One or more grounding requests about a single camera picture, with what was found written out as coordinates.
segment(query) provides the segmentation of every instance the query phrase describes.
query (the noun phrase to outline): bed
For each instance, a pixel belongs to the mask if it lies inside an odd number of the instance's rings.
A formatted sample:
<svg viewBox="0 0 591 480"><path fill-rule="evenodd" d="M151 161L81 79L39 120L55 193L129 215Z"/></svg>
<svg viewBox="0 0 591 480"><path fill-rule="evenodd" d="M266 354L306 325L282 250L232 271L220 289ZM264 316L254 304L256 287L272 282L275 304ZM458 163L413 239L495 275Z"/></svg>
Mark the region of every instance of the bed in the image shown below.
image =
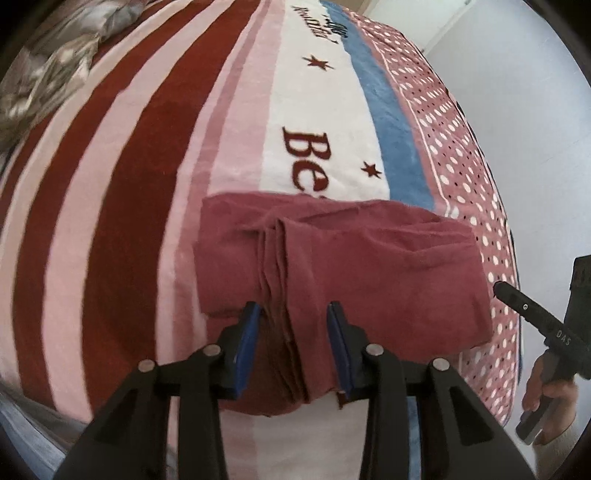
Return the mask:
<svg viewBox="0 0 591 480"><path fill-rule="evenodd" d="M200 205L254 190L398 200L466 222L491 291L518 286L485 155L401 32L324 1L162 0L101 45L85 85L8 156L3 382L88 422L139 361L205 345ZM492 342L450 361L504 424L519 318L497 300L490 312ZM334 395L270 419L225 411L230 475L348 478L365 412Z"/></svg>

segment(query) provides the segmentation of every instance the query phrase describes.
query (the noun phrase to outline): folded red cloth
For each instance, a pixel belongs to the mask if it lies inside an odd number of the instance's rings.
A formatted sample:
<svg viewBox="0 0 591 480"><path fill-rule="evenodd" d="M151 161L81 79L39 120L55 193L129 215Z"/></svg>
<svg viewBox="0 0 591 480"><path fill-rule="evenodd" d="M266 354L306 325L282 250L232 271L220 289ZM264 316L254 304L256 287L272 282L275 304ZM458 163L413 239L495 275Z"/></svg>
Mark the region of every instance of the folded red cloth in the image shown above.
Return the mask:
<svg viewBox="0 0 591 480"><path fill-rule="evenodd" d="M337 387L326 306L371 342L428 362L490 341L490 297L472 230L402 203L228 193L207 198L194 247L208 335L264 307L255 367L227 407L276 415Z"/></svg>

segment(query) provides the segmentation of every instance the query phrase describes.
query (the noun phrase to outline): metal screw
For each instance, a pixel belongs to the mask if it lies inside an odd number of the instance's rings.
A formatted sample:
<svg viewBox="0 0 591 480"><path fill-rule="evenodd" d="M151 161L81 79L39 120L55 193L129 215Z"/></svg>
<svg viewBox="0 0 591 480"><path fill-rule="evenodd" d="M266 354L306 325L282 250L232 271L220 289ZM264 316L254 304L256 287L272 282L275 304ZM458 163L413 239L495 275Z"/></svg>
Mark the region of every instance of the metal screw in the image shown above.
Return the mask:
<svg viewBox="0 0 591 480"><path fill-rule="evenodd" d="M433 360L433 367L435 367L435 370L444 372L446 370L449 370L449 362L444 358L436 358L435 360Z"/></svg>
<svg viewBox="0 0 591 480"><path fill-rule="evenodd" d="M215 343L210 343L203 348L203 354L205 356L218 356L220 353L222 353L222 347Z"/></svg>
<svg viewBox="0 0 591 480"><path fill-rule="evenodd" d="M138 363L138 370L140 372L142 372L143 374L146 374L148 372L151 372L154 367L156 366L156 364L154 363L153 360L142 360L140 363Z"/></svg>
<svg viewBox="0 0 591 480"><path fill-rule="evenodd" d="M371 356L380 356L382 353L384 353L384 347L378 345L377 343L370 343L367 347L365 347L365 351Z"/></svg>

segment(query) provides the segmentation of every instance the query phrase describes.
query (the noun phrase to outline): white sleeve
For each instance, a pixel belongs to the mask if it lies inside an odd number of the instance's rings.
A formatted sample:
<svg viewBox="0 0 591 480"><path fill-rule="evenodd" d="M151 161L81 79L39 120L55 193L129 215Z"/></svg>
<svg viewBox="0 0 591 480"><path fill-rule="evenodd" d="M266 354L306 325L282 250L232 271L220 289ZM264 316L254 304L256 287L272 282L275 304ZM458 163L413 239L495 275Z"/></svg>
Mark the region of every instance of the white sleeve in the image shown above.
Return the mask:
<svg viewBox="0 0 591 480"><path fill-rule="evenodd" d="M566 457L568 457L579 439L574 424L575 422L562 435L556 437L546 445L540 445L534 442L533 447L538 480L548 480L558 470L558 467L562 465Z"/></svg>

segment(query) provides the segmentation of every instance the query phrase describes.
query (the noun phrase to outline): hand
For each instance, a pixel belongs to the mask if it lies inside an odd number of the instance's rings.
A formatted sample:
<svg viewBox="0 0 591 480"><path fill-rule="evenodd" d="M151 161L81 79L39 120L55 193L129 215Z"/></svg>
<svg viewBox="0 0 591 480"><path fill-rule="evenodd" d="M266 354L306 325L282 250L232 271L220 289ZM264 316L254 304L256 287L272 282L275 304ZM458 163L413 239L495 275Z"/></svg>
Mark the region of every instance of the hand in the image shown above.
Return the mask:
<svg viewBox="0 0 591 480"><path fill-rule="evenodd" d="M536 411L540 406L542 395L560 399L560 404L554 413L546 419L541 433L535 440L536 443L545 445L562 435L574 422L577 414L579 388L574 383L574 379L557 380L544 385L541 379L543 369L544 355L534 363L530 379L527 381L522 405L525 411Z"/></svg>

